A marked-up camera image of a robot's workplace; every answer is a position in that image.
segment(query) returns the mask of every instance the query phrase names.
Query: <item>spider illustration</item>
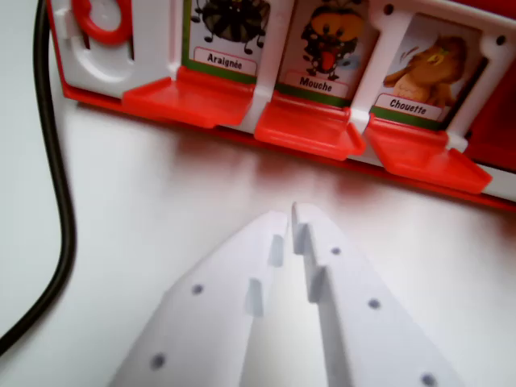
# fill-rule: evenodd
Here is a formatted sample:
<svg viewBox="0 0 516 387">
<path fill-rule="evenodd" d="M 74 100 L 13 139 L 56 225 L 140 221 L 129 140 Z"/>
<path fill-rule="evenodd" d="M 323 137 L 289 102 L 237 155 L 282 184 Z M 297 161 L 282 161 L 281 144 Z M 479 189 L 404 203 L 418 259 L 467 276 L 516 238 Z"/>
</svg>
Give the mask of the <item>spider illustration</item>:
<svg viewBox="0 0 516 387">
<path fill-rule="evenodd" d="M 204 40 L 213 42 L 214 35 L 231 42 L 244 43 L 243 51 L 251 55 L 248 43 L 255 39 L 256 46 L 262 48 L 260 41 L 265 36 L 271 6 L 265 0 L 206 0 L 203 7 L 196 0 L 197 8 L 190 19 L 194 23 L 201 20 L 211 33 Z"/>
</svg>

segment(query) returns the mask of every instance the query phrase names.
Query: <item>red circular part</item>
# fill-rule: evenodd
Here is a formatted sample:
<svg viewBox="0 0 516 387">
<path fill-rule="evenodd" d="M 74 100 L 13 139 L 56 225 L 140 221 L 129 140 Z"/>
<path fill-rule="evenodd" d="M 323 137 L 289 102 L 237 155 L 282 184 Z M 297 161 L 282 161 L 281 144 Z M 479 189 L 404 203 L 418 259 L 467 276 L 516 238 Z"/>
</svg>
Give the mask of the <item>red circular part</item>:
<svg viewBox="0 0 516 387">
<path fill-rule="evenodd" d="M 120 8 L 120 24 L 116 30 L 102 30 L 90 18 L 89 0 L 72 0 L 72 11 L 81 29 L 90 37 L 104 44 L 121 44 L 132 35 L 131 0 L 116 0 Z"/>
</svg>

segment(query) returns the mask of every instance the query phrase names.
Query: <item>toy game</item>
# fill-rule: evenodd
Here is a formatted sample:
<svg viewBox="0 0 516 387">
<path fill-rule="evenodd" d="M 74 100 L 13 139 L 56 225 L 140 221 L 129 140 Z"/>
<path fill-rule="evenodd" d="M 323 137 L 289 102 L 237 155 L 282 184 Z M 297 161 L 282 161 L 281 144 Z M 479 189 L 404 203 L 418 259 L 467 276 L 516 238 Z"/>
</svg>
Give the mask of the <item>toy game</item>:
<svg viewBox="0 0 516 387">
<path fill-rule="evenodd" d="M 510 4 L 47 4 L 69 98 L 516 209 Z"/>
</svg>

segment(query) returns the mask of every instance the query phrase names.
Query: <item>label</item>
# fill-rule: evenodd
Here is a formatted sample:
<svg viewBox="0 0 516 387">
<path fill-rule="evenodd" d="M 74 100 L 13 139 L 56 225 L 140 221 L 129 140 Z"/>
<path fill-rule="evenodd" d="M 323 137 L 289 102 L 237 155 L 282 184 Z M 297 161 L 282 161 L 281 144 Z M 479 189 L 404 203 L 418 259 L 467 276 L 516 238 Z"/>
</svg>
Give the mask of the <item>label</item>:
<svg viewBox="0 0 516 387">
<path fill-rule="evenodd" d="M 349 89 L 345 83 L 329 81 L 319 77 L 311 77 L 310 75 L 294 71 L 289 71 L 286 74 L 285 83 L 322 94 L 334 95 L 336 97 L 346 95 Z"/>
<path fill-rule="evenodd" d="M 271 6 L 265 0 L 185 0 L 181 62 L 189 69 L 256 83 Z"/>
<path fill-rule="evenodd" d="M 440 107 L 396 97 L 392 94 L 380 94 L 375 105 L 388 110 L 395 110 L 433 120 L 437 120 L 443 111 Z"/>
<path fill-rule="evenodd" d="M 236 71 L 237 73 L 244 73 L 256 75 L 256 62 L 244 58 L 238 58 L 229 54 L 222 54 L 220 52 L 207 50 L 205 48 L 196 47 L 193 50 L 193 58 L 207 65 L 217 66 L 221 69 L 228 69 Z"/>
<path fill-rule="evenodd" d="M 378 33 L 368 2 L 297 2 L 276 89 L 283 94 L 349 106 Z"/>
<path fill-rule="evenodd" d="M 482 60 L 480 38 L 470 27 L 416 14 L 371 111 L 382 119 L 445 129 L 441 122 Z"/>
</svg>

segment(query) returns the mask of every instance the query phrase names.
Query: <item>black cable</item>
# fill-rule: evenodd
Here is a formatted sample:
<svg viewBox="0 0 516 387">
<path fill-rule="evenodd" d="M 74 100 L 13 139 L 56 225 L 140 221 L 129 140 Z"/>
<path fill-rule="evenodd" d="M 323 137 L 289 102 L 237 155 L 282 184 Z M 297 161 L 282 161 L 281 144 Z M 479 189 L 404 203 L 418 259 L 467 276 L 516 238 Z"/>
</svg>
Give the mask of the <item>black cable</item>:
<svg viewBox="0 0 516 387">
<path fill-rule="evenodd" d="M 52 183 L 56 194 L 61 229 L 61 250 L 56 271 L 31 309 L 0 338 L 0 356 L 11 348 L 32 326 L 44 315 L 58 298 L 61 290 L 66 286 L 72 272 L 75 259 L 76 229 L 73 215 L 72 198 L 66 180 L 65 167 L 59 145 L 56 129 L 56 118 L 52 104 L 50 90 L 50 75 L 48 73 L 48 43 L 50 25 L 45 0 L 39 0 L 34 25 L 34 82 L 35 92 L 40 111 L 41 130 L 45 150 L 47 152 L 48 167 L 52 175 Z"/>
</svg>

